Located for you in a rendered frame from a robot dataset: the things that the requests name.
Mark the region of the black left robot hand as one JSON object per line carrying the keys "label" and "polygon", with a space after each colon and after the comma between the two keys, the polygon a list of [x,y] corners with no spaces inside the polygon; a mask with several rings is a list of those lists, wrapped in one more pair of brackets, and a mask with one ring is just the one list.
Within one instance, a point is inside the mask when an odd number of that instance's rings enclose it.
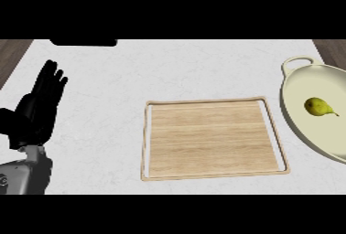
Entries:
{"label": "black left robot hand", "polygon": [[68,78],[47,60],[30,93],[22,96],[16,109],[0,108],[0,134],[7,136],[9,148],[18,150],[27,145],[43,146],[50,140],[56,108]]}

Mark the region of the pale wooden tray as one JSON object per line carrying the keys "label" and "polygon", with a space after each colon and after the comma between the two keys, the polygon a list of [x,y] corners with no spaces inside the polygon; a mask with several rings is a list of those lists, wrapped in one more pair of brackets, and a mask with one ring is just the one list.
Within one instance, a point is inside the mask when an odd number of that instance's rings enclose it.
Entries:
{"label": "pale wooden tray", "polygon": [[146,102],[142,180],[282,175],[290,171],[263,97]]}

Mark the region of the cream oval pot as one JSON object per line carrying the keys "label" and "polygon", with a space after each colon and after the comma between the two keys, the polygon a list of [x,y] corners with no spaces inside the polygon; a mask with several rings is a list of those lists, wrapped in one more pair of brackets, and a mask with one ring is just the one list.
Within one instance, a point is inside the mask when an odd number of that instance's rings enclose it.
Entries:
{"label": "cream oval pot", "polygon": [[[311,149],[346,164],[346,70],[309,56],[288,58],[281,70],[279,107],[287,124]],[[337,114],[311,115],[309,98],[321,98]]]}

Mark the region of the yellow-green pear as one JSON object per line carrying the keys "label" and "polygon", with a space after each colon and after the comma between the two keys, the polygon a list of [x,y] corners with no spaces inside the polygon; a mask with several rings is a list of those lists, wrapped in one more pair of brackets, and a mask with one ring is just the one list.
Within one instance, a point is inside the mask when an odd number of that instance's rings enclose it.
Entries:
{"label": "yellow-green pear", "polygon": [[321,98],[316,98],[316,97],[312,97],[306,100],[305,108],[306,108],[308,113],[313,116],[324,116],[325,114],[339,115],[334,112],[328,103]]}

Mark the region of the black appliance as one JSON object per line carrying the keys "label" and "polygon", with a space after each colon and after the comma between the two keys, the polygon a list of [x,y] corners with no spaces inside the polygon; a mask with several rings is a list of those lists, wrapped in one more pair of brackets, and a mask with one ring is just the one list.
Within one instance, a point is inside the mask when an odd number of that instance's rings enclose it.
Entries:
{"label": "black appliance", "polygon": [[64,47],[114,47],[117,39],[50,39],[56,46]]}

